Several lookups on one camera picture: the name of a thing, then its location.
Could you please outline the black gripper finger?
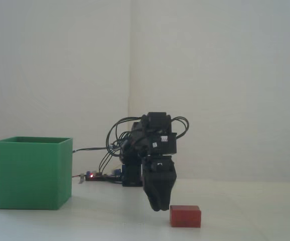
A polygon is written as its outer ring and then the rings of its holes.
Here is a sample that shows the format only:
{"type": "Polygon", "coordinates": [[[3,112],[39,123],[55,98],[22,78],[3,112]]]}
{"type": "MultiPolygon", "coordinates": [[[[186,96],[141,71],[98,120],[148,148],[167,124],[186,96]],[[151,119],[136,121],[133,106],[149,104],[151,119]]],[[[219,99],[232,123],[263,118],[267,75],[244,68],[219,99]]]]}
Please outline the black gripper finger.
{"type": "Polygon", "coordinates": [[[148,197],[151,208],[154,211],[160,211],[161,210],[160,196],[156,188],[153,186],[152,182],[149,182],[146,179],[144,179],[143,190],[148,197]]]}
{"type": "Polygon", "coordinates": [[[176,180],[166,180],[161,183],[161,190],[160,190],[160,203],[161,203],[161,210],[169,210],[170,201],[171,201],[171,193],[173,186],[176,180]]]}

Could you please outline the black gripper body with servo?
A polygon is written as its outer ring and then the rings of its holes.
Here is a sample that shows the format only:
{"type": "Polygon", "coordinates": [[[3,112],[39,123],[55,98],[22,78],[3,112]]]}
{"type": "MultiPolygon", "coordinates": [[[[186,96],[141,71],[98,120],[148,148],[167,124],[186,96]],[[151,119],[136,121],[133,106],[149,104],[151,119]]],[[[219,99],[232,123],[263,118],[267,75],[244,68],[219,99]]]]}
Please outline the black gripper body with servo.
{"type": "Polygon", "coordinates": [[[147,156],[142,160],[142,176],[149,180],[176,180],[172,156],[147,156]]]}

